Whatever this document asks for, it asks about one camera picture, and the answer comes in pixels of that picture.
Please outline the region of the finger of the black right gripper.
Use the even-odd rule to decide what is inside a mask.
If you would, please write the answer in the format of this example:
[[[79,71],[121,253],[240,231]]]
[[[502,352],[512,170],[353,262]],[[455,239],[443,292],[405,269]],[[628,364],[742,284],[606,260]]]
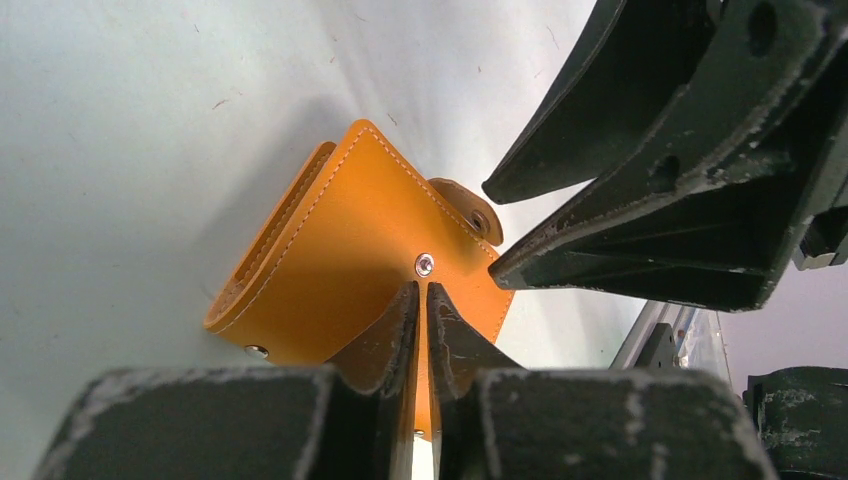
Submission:
[[[789,264],[846,261],[846,3],[716,2],[690,80],[632,154],[491,266],[499,286],[737,312]]]
[[[595,178],[632,154],[692,77],[718,23],[697,0],[595,3],[531,120],[482,184],[497,204]]]

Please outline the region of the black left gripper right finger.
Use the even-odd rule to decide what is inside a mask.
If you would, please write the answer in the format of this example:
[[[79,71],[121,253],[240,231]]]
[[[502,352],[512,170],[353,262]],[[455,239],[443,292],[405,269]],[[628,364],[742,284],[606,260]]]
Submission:
[[[439,479],[774,479],[741,401],[697,370],[521,367],[427,288]]]

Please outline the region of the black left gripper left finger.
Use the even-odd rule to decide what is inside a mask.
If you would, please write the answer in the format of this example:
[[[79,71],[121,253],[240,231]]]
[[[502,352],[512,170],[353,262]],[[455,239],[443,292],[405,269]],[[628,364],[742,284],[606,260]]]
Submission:
[[[407,479],[420,288],[315,367],[132,368],[92,380],[38,479]]]

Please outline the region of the orange leather card holder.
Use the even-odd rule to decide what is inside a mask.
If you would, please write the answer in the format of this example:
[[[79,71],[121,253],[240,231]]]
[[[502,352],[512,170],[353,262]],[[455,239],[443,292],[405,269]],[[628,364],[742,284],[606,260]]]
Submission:
[[[425,178],[370,121],[310,154],[203,322],[278,365],[329,360],[414,281],[441,284],[495,341],[514,294],[489,274],[503,230],[458,183]]]

